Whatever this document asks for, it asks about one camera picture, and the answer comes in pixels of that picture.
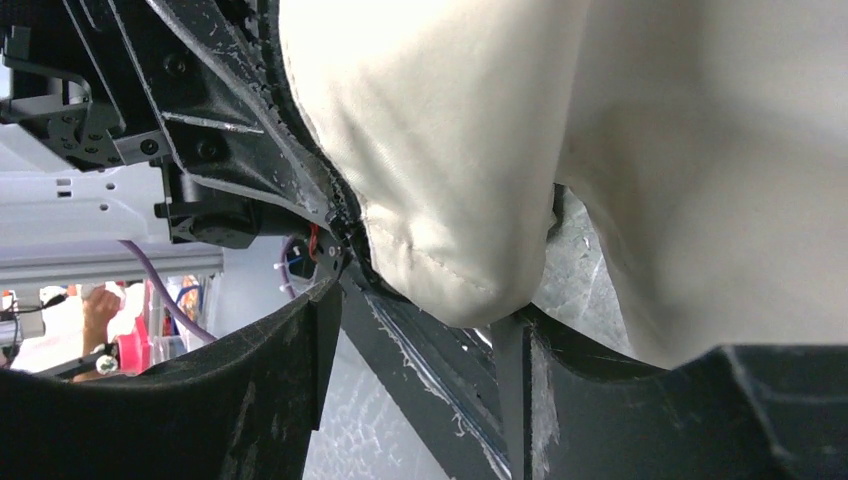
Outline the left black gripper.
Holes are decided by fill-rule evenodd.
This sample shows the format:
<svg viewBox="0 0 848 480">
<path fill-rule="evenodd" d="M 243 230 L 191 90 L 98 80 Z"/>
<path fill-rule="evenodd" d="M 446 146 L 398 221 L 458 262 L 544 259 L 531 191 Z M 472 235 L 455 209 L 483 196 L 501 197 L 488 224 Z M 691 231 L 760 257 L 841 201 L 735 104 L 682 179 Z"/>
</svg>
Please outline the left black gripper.
<svg viewBox="0 0 848 480">
<path fill-rule="evenodd" d="M 5 1 L 1 242 L 244 249 L 358 232 L 294 105 L 277 1 Z"/>
</svg>

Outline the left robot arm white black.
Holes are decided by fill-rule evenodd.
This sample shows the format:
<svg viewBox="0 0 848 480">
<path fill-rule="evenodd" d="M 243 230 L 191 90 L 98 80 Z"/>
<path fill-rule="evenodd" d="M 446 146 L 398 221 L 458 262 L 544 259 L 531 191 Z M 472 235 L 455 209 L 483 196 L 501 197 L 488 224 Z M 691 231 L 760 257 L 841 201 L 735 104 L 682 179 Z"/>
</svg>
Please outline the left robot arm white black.
<svg viewBox="0 0 848 480">
<path fill-rule="evenodd" d="M 341 275 L 358 206 L 297 117 L 273 1 L 5 1 L 1 243 L 244 249 Z"/>
</svg>

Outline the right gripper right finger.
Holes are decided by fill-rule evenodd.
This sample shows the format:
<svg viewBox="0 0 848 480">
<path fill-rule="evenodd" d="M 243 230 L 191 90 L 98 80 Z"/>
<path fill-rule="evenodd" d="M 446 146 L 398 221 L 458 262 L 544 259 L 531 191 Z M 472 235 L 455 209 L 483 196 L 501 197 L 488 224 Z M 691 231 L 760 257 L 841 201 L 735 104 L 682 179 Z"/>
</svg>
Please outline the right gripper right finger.
<svg viewBox="0 0 848 480">
<path fill-rule="evenodd" d="M 847 475 L 843 345 L 725 345 L 664 370 L 535 306 L 491 333 L 516 479 Z"/>
</svg>

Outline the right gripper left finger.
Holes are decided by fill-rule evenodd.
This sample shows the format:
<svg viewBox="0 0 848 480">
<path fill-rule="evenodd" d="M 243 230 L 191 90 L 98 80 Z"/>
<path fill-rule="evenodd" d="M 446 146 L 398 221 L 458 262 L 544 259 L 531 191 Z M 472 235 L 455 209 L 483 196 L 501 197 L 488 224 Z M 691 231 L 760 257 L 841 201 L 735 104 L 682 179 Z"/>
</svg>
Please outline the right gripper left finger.
<svg viewBox="0 0 848 480">
<path fill-rule="evenodd" d="M 5 479 L 298 479 L 342 316 L 330 279 L 137 376 L 1 375 Z"/>
</svg>

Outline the beige zip jacket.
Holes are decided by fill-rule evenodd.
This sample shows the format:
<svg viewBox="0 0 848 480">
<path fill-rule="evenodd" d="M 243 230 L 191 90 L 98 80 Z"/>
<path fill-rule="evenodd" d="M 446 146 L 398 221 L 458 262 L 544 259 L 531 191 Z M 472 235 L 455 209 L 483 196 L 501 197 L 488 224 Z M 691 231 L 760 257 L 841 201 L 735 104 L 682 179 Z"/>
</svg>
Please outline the beige zip jacket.
<svg viewBox="0 0 848 480">
<path fill-rule="evenodd" d="M 556 184 L 636 356 L 847 340 L 843 1 L 282 1 L 370 259 L 452 327 L 537 291 Z"/>
</svg>

